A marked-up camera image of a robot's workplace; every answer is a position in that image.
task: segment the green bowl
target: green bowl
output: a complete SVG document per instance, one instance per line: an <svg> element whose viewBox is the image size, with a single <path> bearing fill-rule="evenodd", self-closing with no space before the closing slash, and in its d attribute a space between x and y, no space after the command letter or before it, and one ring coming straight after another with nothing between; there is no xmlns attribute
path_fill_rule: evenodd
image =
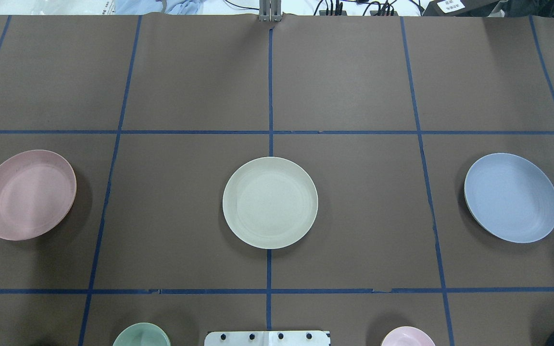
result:
<svg viewBox="0 0 554 346"><path fill-rule="evenodd" d="M113 346L171 346L160 327L142 322L125 328L114 340Z"/></svg>

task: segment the plate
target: plate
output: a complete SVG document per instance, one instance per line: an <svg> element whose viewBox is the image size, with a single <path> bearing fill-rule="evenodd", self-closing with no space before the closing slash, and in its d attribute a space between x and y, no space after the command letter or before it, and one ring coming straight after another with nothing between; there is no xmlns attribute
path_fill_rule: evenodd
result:
<svg viewBox="0 0 554 346"><path fill-rule="evenodd" d="M495 153L471 165L467 207L485 230L513 243L532 243L554 228L554 187L535 164Z"/></svg>
<svg viewBox="0 0 554 346"><path fill-rule="evenodd" d="M435 346L427 333L414 327L393 329L382 340L382 346Z"/></svg>
<svg viewBox="0 0 554 346"><path fill-rule="evenodd" d="M42 235L68 214L76 197L70 163L48 150L30 150L0 165L0 238Z"/></svg>
<svg viewBox="0 0 554 346"><path fill-rule="evenodd" d="M299 165L266 157L240 166L223 199L228 226L251 246L279 249L303 238L317 215L317 191Z"/></svg>
<svg viewBox="0 0 554 346"><path fill-rule="evenodd" d="M155 324L141 322L125 328L113 346L170 346L170 339Z"/></svg>

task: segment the white label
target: white label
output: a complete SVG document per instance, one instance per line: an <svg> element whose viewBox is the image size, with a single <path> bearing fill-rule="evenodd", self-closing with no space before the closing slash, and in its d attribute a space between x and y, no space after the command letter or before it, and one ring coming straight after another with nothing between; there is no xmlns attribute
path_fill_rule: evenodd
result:
<svg viewBox="0 0 554 346"><path fill-rule="evenodd" d="M466 8L461 0L444 0L437 3L444 13L451 13Z"/></svg>

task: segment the white metal bracket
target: white metal bracket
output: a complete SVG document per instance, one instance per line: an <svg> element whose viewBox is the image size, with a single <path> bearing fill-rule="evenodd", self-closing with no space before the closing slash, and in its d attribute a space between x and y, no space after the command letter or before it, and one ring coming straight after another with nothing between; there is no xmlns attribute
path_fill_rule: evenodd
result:
<svg viewBox="0 0 554 346"><path fill-rule="evenodd" d="M330 332L211 332L204 338L204 346L330 346Z"/></svg>
<svg viewBox="0 0 554 346"><path fill-rule="evenodd" d="M281 22L281 0L260 0L260 22Z"/></svg>

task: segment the pink bowl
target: pink bowl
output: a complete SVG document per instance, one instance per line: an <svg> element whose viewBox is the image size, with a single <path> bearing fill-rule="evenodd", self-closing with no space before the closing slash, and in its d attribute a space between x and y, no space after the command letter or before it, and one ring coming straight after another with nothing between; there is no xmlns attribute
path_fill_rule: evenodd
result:
<svg viewBox="0 0 554 346"><path fill-rule="evenodd" d="M386 335L382 346L435 346L435 343L418 328L399 327Z"/></svg>
<svg viewBox="0 0 554 346"><path fill-rule="evenodd" d="M72 166L57 153L30 150L0 164L0 238L35 238L55 227L76 197Z"/></svg>

